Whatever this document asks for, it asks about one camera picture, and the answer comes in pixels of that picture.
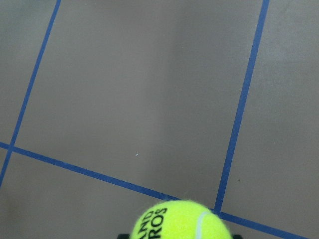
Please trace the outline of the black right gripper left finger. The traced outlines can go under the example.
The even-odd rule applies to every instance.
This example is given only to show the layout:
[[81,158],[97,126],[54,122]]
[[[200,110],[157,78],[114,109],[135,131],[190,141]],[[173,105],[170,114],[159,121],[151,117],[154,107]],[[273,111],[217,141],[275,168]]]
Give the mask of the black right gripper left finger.
[[129,234],[118,234],[118,239],[129,239],[130,235]]

